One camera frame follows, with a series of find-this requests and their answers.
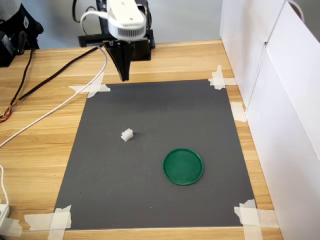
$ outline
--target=white panel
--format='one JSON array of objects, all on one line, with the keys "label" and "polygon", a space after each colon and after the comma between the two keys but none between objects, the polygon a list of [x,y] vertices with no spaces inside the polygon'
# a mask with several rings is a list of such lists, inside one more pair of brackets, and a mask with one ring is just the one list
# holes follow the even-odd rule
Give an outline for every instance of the white panel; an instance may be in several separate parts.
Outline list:
[{"label": "white panel", "polygon": [[247,107],[255,85],[264,41],[239,0],[223,0],[221,38]]},{"label": "white panel", "polygon": [[267,42],[285,0],[241,0],[247,9],[254,29],[263,42]]},{"label": "white panel", "polygon": [[267,51],[320,156],[320,43],[288,3],[284,5]]},{"label": "white panel", "polygon": [[285,240],[320,239],[320,161],[268,56],[247,120]]}]

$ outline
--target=gray mat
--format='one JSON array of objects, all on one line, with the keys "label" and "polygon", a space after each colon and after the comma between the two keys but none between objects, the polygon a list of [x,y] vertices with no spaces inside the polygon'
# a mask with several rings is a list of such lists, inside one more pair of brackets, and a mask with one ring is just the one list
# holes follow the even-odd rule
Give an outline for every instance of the gray mat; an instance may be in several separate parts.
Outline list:
[{"label": "gray mat", "polygon": [[[241,226],[234,207],[254,194],[227,91],[209,85],[110,84],[86,100],[55,205],[72,205],[71,229]],[[193,185],[163,174],[176,148],[203,159]]]}]

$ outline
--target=small white object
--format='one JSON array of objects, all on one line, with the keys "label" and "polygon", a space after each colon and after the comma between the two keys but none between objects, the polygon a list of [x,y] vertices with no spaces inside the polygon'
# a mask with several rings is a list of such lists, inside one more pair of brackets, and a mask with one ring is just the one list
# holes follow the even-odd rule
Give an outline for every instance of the small white object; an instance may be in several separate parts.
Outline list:
[{"label": "small white object", "polygon": [[123,133],[121,133],[121,138],[126,142],[134,136],[134,131],[128,128]]}]

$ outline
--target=white wall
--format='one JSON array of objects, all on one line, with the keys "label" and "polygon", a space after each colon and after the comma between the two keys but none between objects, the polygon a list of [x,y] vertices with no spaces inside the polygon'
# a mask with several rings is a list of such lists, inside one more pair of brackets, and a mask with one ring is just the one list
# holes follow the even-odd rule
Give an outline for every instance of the white wall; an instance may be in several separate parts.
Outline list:
[{"label": "white wall", "polygon": [[[78,47],[83,35],[72,19],[72,0],[23,0],[28,12],[42,24],[39,46],[47,48]],[[212,40],[220,38],[222,0],[149,0],[152,29],[156,43]],[[78,0],[77,19],[95,0]],[[85,23],[88,34],[101,33],[97,17]]]}]

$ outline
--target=white cable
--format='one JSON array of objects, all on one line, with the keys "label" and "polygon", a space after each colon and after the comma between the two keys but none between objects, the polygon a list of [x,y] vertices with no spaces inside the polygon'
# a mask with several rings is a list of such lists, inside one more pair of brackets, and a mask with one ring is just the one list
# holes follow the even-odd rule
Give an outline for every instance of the white cable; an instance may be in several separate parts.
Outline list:
[{"label": "white cable", "polygon": [[5,214],[7,208],[9,207],[9,198],[8,198],[8,194],[7,194],[7,191],[5,188],[5,183],[4,183],[5,170],[1,165],[0,165],[0,168],[1,168],[1,186],[2,186],[3,193],[4,193],[4,197],[5,197],[5,208],[4,208],[3,212],[0,212],[0,220],[1,220],[3,217],[3,214]]},{"label": "white cable", "polygon": [[80,18],[80,26],[81,26],[81,29],[85,35],[87,35],[87,32],[84,29],[83,23],[84,23],[86,16],[88,16],[88,15],[96,15],[100,18],[108,19],[108,13],[105,11],[87,11],[87,12],[85,12]]},{"label": "white cable", "polygon": [[55,111],[57,111],[59,108],[61,108],[63,105],[65,105],[67,102],[69,102],[71,99],[73,99],[75,96],[77,96],[79,93],[81,93],[82,90],[84,90],[86,87],[88,87],[94,80],[96,80],[99,75],[105,70],[106,65],[107,65],[107,55],[106,53],[101,49],[101,47],[96,46],[104,55],[104,64],[102,69],[99,71],[99,73],[90,81],[87,83],[87,85],[85,85],[83,88],[81,88],[79,91],[77,91],[75,94],[73,94],[71,97],[69,97],[67,100],[65,100],[63,103],[61,103],[59,106],[55,107],[54,109],[52,109],[51,111],[47,112],[45,115],[43,115],[42,117],[39,117],[37,120],[35,120],[34,122],[30,123],[28,126],[24,127],[23,129],[21,129],[20,131],[16,132],[14,135],[12,135],[11,137],[9,137],[7,140],[5,140],[3,143],[0,144],[0,148],[2,146],[4,146],[7,142],[9,142],[11,139],[13,139],[14,137],[18,136],[20,133],[22,133],[24,130],[27,130],[28,128],[30,128],[32,125],[36,124],[37,122],[39,122],[40,120],[44,119],[46,116],[54,113]]}]

